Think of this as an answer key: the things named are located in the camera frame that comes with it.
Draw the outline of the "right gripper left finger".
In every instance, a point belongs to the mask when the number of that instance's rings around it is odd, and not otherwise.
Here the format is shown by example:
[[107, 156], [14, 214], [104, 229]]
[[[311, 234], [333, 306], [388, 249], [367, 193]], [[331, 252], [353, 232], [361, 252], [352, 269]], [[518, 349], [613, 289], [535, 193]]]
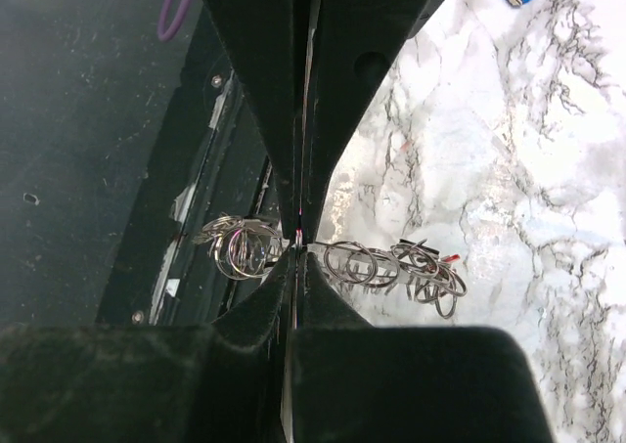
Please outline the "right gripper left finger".
[[283, 442], [296, 255], [209, 325], [1, 333], [5, 442]]

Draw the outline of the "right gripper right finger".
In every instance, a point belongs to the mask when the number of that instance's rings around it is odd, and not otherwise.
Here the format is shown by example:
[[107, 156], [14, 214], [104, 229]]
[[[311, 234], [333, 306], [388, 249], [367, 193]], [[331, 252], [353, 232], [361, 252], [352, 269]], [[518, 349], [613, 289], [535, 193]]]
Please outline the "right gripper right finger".
[[281, 258], [289, 442], [550, 442], [524, 352], [482, 326], [376, 328], [294, 249]]

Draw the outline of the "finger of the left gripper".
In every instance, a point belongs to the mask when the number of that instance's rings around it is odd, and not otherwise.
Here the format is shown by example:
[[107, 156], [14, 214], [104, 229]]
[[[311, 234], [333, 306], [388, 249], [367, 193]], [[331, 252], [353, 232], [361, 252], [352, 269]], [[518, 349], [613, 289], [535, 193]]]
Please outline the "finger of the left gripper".
[[432, 0], [312, 0], [300, 159], [300, 239], [317, 236], [331, 176]]
[[283, 233], [297, 229], [295, 172], [306, 0], [203, 0], [273, 166]]

